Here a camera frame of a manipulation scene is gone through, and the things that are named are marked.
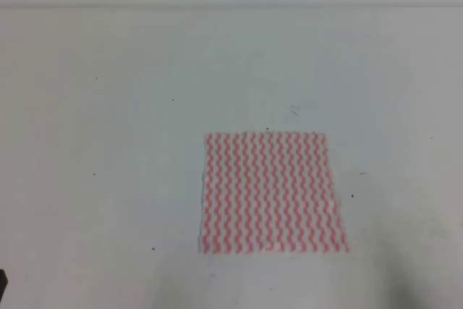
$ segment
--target red and white patterned cloth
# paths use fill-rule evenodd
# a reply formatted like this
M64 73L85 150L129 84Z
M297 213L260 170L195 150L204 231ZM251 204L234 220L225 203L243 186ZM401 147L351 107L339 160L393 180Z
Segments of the red and white patterned cloth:
M349 251L326 136L315 132L207 135L199 250Z

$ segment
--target red wavy line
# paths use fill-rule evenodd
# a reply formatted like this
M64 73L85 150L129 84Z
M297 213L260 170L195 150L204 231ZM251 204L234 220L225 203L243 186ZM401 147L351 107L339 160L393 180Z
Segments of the red wavy line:
M289 154L289 160L288 160L288 165L289 165L289 176L291 177L292 179L292 184L291 184L291 187L294 189L294 184L296 182L296 177L294 176L294 164L292 163L292 161L294 160L294 155L292 154L292 144L291 144L291 139L292 139L292 134L291 133L288 133L287 136L286 136L286 144L288 145L288 148L287 148L287 153ZM288 196L289 196L289 189L286 188L285 186L285 198L286 198L286 208L285 208L285 211L286 211L286 214L288 216L288 222L286 223L286 226L288 227L288 237L286 240L288 240L288 243L291 245L291 251L295 251L296 250L296 244L294 243L294 241L292 240L292 236L294 234L294 230L293 228L291 227L291 214L288 212L289 210L289 207L291 205L291 202L289 201L288 199Z
M251 136L251 144L252 144L252 166L254 167L254 177L255 177L255 183L254 183L254 189L256 191L256 195L254 196L255 203L257 206L254 208L254 214L258 217L258 220L255 222L255 228L258 231L258 235L256 237L256 240L259 244L259 250L263 249L263 243L262 243L262 228L260 228L260 223L262 222L262 216L260 215L260 207L262 204L260 203L260 177L259 177L259 164L258 164L258 155L255 152L257 145L255 143L255 133L252 134Z
M243 156L245 157L245 160L244 160L244 166L245 166L245 178L246 178L246 183L245 183L245 189L246 189L246 194L245 194L245 201L246 201L246 208L245 208L245 214L246 214L246 222L245 222L245 228L247 230L247 235L246 235L246 243L247 243L247 246L249 247L247 249L247 251L249 253L251 253L252 251L254 251L254 247L251 243L251 234L252 234L252 229L251 229L251 226L250 226L250 223L251 223L251 220L252 220L252 217L251 217L251 214L249 212L249 209L251 207L251 202L249 200L250 196L251 196L251 189L249 188L249 183L251 181L251 177L249 176L249 172L250 172L250 167L247 165L247 161L249 160L249 156L247 154L247 133L245 132L244 133L244 136L242 138L242 144L243 144Z
M333 189L333 180L331 179L331 173L330 173L330 166L329 166L329 163L328 163L328 149L326 147L326 135L322 135L321 137L321 145L323 146L323 151L322 151L322 154L323 156L325 157L325 160L323 161L323 165L325 166L325 175L328 179L328 189L330 190L330 196L331 196L331 200L334 202L334 207L333 207L333 216L336 215L336 199L334 197L334 189ZM331 217L329 216L330 213L326 211L326 213L328 214L328 222L327 222L327 226L328 228L331 230L331 237L330 237L330 240L331 242L333 243L336 251L339 252L339 243L336 241L336 230L331 226Z
M270 220L271 220L271 215L268 209L270 208L270 201L268 200L268 196L270 195L270 190L268 189L268 167L267 167L267 156L266 153L264 152L266 150L266 144L263 141L264 134L261 133L259 137L259 143L260 143L260 154L262 155L262 166L263 166L263 188L264 188L264 195L263 199L266 202L266 207L264 208L264 212L266 214L266 229L267 229L267 243L270 245L271 244L271 235L272 235L272 230L270 228Z
M283 157L284 157L284 154L283 154L283 144L281 143L281 132L278 133L278 136L276 137L276 143L278 144L278 154L279 154L279 163L280 163L280 166L281 166L281 175L283 177L283 190L284 190L284 194L283 194L283 199L286 200L286 194L287 194L287 190L286 190L286 182L288 181L288 179L286 178L286 175L285 175L285 171L286 171L286 166L284 165L284 162L283 162ZM285 217L286 217L286 227L288 227L288 212L287 212L287 204L285 206L285 208L283 209L283 212L285 213ZM278 233L278 237L277 237L277 240L280 242L280 245L281 245L281 251L284 251L285 247L284 247L284 243L281 241L281 235L283 234L283 229L280 228L279 229L279 233Z
M217 150L216 150L216 152L217 152L217 162L216 162L217 163L217 184L216 184L217 193L216 193L216 200L217 200L217 206L214 209L214 213L216 213L217 218L216 218L216 222L214 223L214 228L216 229L216 234L212 238L212 240L214 242L214 245L216 246L215 253L220 253L221 252L221 243L217 240L218 238L220 238L220 234L221 234L220 222L222 220L222 215L219 213L219 210L222 207L222 203L221 203L221 196L222 196L221 185L222 185L222 182L223 182L223 179L222 179L222 166L220 165L220 162L222 160L222 155L221 155L222 146L220 145L220 138L221 138L221 134L218 133L217 137L216 137L216 145L217 145Z
M315 179L313 177L313 167L312 167L312 156L310 155L310 144L309 144L309 133L307 133L304 137L304 144L305 144L305 155L307 156L307 165L309 167L309 178L310 178L310 184L309 187L312 191L312 194L310 195L310 199L312 202L315 203L315 208L314 212L315 214L317 213L317 200L315 199L315 188L313 185L315 184ZM312 227L312 215L309 214L309 203L307 202L307 205L305 206L304 212L309 216L307 220L307 226L309 227L310 230L310 235L309 235L309 242L312 244L313 251L316 253L318 251L318 246L317 244L313 241L313 237L315 235L315 230Z
M237 168L235 171L237 182L234 184L235 188L237 189L237 195L235 196L237 207L234 209L234 211L237 215L237 220L235 221L234 226L237 230L237 235L234 236L234 242L237 244L237 253L241 253L243 246L241 242L239 241L239 239L241 238L242 231L241 231L241 227L239 226L239 224L242 221L242 217L241 217L241 214L239 213L239 210L241 209L241 202L239 200L243 192L240 187L241 177L239 173L241 172L241 167L239 166L239 160L241 159L241 157L239 156L239 152L238 152L238 148L239 148L238 139L239 139L239 134L235 134L235 136L233 137L233 145L234 145L233 154L235 157L234 166Z
M212 134L210 134L207 138L206 145L208 146L208 183L205 185L206 186L206 193L205 193L205 200L207 202L207 205L205 207L205 235L203 236L203 244L204 244L204 253L208 253L209 249L211 246L209 245L208 238L209 235L211 234L211 228L210 228L210 223L211 223L211 212L210 209L212 207L212 201L211 201L211 196L212 196L212 188L211 188L211 182L212 182L212 175L213 175L213 154L212 154Z
M303 174L304 173L304 164L302 163L302 153L301 153L302 145L300 143L300 140L301 140L301 134L299 132L297 132L294 141L296 143L296 154L297 154L297 165L299 167L299 177L301 178L300 188L301 188L301 193L302 193L302 199L304 200L304 197L306 196L307 192L304 189L304 185L305 185L305 178L304 178L304 174ZM293 181L293 184L294 184L294 186L293 186L294 194L293 194L292 199L296 204L296 206L294 207L294 212L296 213L296 228L298 228L298 230L299 230L299 234L297 235L297 241L301 243L302 252L305 252L305 251L307 251L307 245L305 244L305 241L302 238L302 236L304 234L304 230L301 227L302 217L301 217L301 214L299 213L299 203L297 202L297 200L295 198L296 192L297 192L296 182Z
M323 188L324 180L323 180L323 177L321 175L321 166L320 166L321 157L318 154L318 149L320 147L318 146L317 140L318 140L318 133L315 133L314 137L313 137L313 145L315 146L315 165L317 166L318 188L321 189L321 199L325 203L325 207L323 208L323 212L326 213L325 209L327 208L328 202L327 202L326 197L325 197L326 191ZM321 215L319 213L317 213L317 216L318 216L317 227L321 230L319 240L323 244L323 252L326 253L328 251L328 249L329 249L329 246L325 242L325 229L321 225Z
M279 242L281 244L281 235L283 234L283 229L281 229L281 215L280 215L280 212L279 212L279 209L280 209L280 201L279 201L279 194L280 194L280 189L278 188L278 183L279 183L279 179L278 179L278 174L276 173L276 165L275 165L275 160L276 160L276 157L275 157L275 153L273 152L273 148L274 148L274 145L273 145L273 142L272 142L272 139L273 139L273 134L270 133L270 155L271 155L271 165L272 165L272 176L273 176L273 190L275 191L274 195L273 195L273 198L275 200L275 208L274 208L274 212L275 212L275 215L276 215L276 228L279 230L278 231L278 235L276 236L276 241Z
M232 215L230 214L230 208L232 206L232 202L230 202L230 196L232 195L232 189L230 188L230 184L232 183L232 177L230 177L230 173L232 172L232 166L230 162L232 161L232 158L230 157L230 134L227 134L225 136L225 166L226 166L226 195L225 195L225 201L226 201L226 207L225 207L225 215L226 215L226 220L225 220L225 244L226 244L226 251L227 253L230 253L232 251L232 244L230 243L230 237L232 235L232 230L230 229L230 223L232 222Z

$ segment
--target black object edge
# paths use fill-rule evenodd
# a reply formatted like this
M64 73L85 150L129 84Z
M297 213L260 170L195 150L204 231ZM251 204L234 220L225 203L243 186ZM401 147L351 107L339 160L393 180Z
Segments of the black object edge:
M8 278L7 274L3 269L0 269L0 302L1 298L3 297L3 292L5 292L5 289L7 288L8 284Z

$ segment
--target wavy striped napkin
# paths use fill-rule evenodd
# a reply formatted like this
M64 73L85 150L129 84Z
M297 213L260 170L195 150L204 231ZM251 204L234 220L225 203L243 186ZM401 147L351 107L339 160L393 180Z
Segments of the wavy striped napkin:
M349 251L316 132L205 137L202 253Z

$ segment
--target white table surface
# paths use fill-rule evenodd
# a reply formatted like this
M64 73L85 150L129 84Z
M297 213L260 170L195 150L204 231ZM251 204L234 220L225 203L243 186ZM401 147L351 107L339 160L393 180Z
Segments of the white table surface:
M462 23L0 10L1 308L460 308ZM267 127L327 133L350 254L197 254L203 135Z

